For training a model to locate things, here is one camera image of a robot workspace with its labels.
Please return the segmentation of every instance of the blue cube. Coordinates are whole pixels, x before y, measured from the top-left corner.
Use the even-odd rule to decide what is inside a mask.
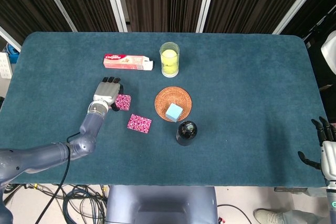
[[[172,103],[166,111],[166,117],[176,123],[177,119],[179,119],[180,115],[182,114],[182,111],[183,109],[181,107]]]

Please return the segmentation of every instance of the teal tablecloth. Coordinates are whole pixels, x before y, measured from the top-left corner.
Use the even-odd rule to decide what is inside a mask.
[[[180,46],[180,73],[161,74],[159,48]],[[145,55],[153,71],[104,68],[106,53]],[[324,185],[311,118],[324,116],[309,57],[295,36],[189,33],[34,33],[20,58],[0,113],[0,147],[29,148],[76,133],[98,83],[122,79],[130,111],[109,112],[96,151],[73,161],[66,183],[124,185]],[[175,140],[154,98],[167,86],[192,97],[187,119],[195,142]],[[149,134],[127,129],[131,113],[152,120]],[[59,183],[65,166],[22,174],[16,183]]]

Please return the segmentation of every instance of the robotic arm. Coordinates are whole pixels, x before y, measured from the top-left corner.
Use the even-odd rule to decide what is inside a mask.
[[[69,142],[56,142],[26,150],[0,149],[0,224],[13,222],[13,215],[3,204],[3,192],[6,185],[21,173],[38,173],[60,165],[68,160],[84,157],[96,148],[96,137],[104,118],[112,109],[118,111],[115,104],[118,93],[123,93],[119,78],[105,77],[99,83],[89,105],[88,113],[80,126],[80,134]]]
[[[330,208],[330,220],[336,223],[336,128],[329,122],[319,117],[320,122],[312,119],[312,123],[317,130],[318,139],[321,146],[321,163],[307,159],[303,152],[298,152],[300,159],[307,165],[315,169],[322,170],[322,173],[329,185],[327,187],[327,197]]]

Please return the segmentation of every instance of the shoe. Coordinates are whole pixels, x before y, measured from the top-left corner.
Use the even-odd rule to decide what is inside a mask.
[[[285,224],[282,212],[277,213],[267,210],[257,210],[254,213],[254,218],[256,218],[260,224]]]

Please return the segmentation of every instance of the toothpaste box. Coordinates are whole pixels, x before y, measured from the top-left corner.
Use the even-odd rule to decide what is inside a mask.
[[[137,70],[152,70],[153,61],[143,55],[115,55],[105,54],[104,66],[106,68],[119,69],[137,69]]]

